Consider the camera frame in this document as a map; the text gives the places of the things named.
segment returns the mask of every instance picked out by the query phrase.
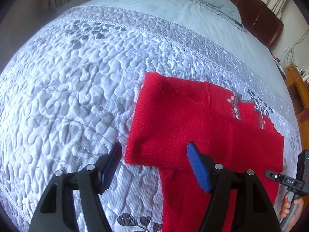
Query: wooden shelf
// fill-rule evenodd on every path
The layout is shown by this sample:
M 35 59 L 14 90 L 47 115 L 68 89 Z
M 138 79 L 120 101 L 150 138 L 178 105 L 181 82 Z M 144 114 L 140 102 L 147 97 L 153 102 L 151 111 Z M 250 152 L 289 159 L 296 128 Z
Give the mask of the wooden shelf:
M 305 110 L 309 108 L 309 91 L 294 64 L 291 64 L 285 68 L 285 74 L 285 84 L 291 96 L 295 115 L 297 118 L 302 150 L 309 150 L 309 120 L 305 120 L 303 122 L 300 121 L 300 118 L 304 114 Z M 309 195 L 304 197 L 304 202 L 305 209 L 309 203 Z

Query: bed sheet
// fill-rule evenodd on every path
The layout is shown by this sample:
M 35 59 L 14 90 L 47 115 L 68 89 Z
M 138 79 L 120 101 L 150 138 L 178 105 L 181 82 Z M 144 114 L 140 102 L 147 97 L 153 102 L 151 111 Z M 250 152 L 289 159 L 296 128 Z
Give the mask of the bed sheet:
M 255 101 L 285 136 L 284 173 L 295 175 L 301 147 L 294 109 L 268 81 L 197 31 L 109 5 L 68 10 L 21 47 L 0 75 L 0 202 L 21 232 L 55 171 L 78 171 L 116 141 L 125 152 L 146 72 L 212 82 Z M 87 231 L 78 191 L 74 198 L 80 231 Z M 162 226 L 155 167 L 127 165 L 122 158 L 100 200 L 116 232 Z
M 147 13 L 183 25 L 237 56 L 282 99 L 293 106 L 286 85 L 269 52 L 250 32 L 237 27 L 191 0 L 92 0 L 84 5 L 105 5 Z

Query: red sweater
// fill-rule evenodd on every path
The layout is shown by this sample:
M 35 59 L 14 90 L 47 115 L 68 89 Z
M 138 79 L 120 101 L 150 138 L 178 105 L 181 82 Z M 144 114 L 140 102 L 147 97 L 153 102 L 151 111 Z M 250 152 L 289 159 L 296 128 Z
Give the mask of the red sweater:
M 278 184 L 264 173 L 282 172 L 284 137 L 261 117 L 254 103 L 243 103 L 214 84 L 146 74 L 125 162 L 159 168 L 163 232 L 196 232 L 210 199 L 199 188 L 186 155 L 191 141 L 231 171 L 253 169 L 274 203 Z M 230 197 L 224 232 L 230 231 L 235 196 Z

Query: brown leather headboard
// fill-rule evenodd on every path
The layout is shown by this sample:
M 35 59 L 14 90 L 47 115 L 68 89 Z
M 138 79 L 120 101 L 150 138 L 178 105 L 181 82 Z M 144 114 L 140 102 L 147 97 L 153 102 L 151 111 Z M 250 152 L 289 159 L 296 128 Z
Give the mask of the brown leather headboard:
M 260 0 L 230 0 L 239 10 L 245 28 L 268 49 L 277 42 L 283 23 Z

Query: quilted stitching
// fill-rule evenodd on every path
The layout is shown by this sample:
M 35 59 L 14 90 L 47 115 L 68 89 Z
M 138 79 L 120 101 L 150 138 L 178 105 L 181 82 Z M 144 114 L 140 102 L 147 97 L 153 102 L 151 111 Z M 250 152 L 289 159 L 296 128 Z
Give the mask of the quilted stitching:
M 288 137 L 285 171 L 295 174 L 301 148 L 294 111 L 239 59 L 161 18 L 75 7 L 35 34 L 0 75 L 0 201 L 20 231 L 28 230 L 56 170 L 78 171 L 108 153 L 116 140 L 125 147 L 146 72 L 212 81 L 244 100 L 251 98 L 248 89 L 254 91 L 274 109 L 270 118 Z M 78 191 L 74 197 L 78 225 L 86 231 Z M 162 221 L 156 168 L 122 159 L 100 199 L 114 231 L 134 229 L 117 223 L 122 213 Z

